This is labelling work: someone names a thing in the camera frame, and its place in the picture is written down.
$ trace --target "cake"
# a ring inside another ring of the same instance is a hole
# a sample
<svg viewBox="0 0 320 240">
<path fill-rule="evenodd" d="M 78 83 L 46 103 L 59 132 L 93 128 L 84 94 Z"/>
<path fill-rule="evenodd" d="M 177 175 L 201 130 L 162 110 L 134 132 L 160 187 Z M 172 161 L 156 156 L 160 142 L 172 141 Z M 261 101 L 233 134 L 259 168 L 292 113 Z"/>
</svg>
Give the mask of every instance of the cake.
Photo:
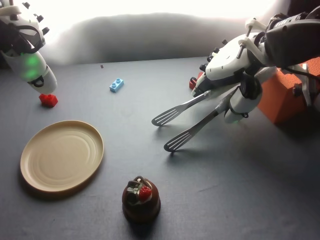
<svg viewBox="0 0 320 240">
<path fill-rule="evenodd" d="M 137 176 L 128 182 L 122 194 L 122 209 L 128 220 L 148 223 L 158 215 L 160 206 L 158 189 L 150 180 Z"/>
</svg>

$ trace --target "table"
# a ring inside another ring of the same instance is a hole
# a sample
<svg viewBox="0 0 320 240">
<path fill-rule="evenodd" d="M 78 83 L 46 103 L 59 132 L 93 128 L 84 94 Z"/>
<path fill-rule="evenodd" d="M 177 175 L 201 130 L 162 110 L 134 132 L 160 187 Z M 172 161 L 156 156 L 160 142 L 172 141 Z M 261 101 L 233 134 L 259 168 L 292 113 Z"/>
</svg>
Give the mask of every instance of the table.
<svg viewBox="0 0 320 240">
<path fill-rule="evenodd" d="M 191 99 L 190 77 L 205 57 L 53 66 L 59 100 L 43 108 L 9 70 L 0 74 L 1 240 L 300 240 L 320 236 L 319 117 L 276 127 L 256 108 L 237 124 L 218 116 L 180 152 L 163 145 L 212 111 L 201 102 L 167 126 L 151 119 Z M 109 85 L 122 78 L 117 93 Z M 21 153 L 42 128 L 63 120 L 101 133 L 103 163 L 90 184 L 60 200 L 20 184 Z M 160 193 L 153 224 L 129 224 L 121 196 L 142 175 Z"/>
</svg>

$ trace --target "plate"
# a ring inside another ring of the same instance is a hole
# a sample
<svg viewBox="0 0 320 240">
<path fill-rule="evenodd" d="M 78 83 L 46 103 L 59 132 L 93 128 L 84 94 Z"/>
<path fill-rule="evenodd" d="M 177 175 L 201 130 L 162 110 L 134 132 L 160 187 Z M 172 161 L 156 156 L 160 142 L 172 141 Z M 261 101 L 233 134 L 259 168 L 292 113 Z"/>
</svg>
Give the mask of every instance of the plate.
<svg viewBox="0 0 320 240">
<path fill-rule="evenodd" d="M 104 154 L 100 133 L 90 124 L 68 120 L 39 131 L 25 146 L 20 169 L 32 187 L 62 192 L 84 183 Z"/>
</svg>

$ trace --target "blue lego brick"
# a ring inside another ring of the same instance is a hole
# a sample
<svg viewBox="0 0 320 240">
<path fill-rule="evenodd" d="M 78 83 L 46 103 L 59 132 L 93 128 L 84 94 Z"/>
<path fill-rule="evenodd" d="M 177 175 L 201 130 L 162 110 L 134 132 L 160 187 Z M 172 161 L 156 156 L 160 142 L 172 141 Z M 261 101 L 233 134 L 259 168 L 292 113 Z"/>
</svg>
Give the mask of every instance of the blue lego brick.
<svg viewBox="0 0 320 240">
<path fill-rule="evenodd" d="M 120 79 L 120 78 L 117 78 L 111 85 L 110 85 L 110 91 L 111 92 L 118 92 L 118 90 L 125 84 L 125 82 Z"/>
</svg>

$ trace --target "green light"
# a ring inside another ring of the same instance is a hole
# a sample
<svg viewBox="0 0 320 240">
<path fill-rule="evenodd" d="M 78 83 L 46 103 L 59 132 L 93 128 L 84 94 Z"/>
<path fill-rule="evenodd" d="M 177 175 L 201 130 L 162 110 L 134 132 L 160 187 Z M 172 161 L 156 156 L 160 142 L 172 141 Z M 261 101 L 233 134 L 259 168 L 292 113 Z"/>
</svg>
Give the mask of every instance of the green light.
<svg viewBox="0 0 320 240">
<path fill-rule="evenodd" d="M 30 56 L 26 59 L 25 63 L 28 66 L 36 66 L 39 63 L 39 59 L 37 58 L 37 56 Z"/>
<path fill-rule="evenodd" d="M 31 69 L 31 70 L 27 71 L 24 76 L 28 79 L 34 79 L 38 76 L 38 71 Z"/>
</svg>

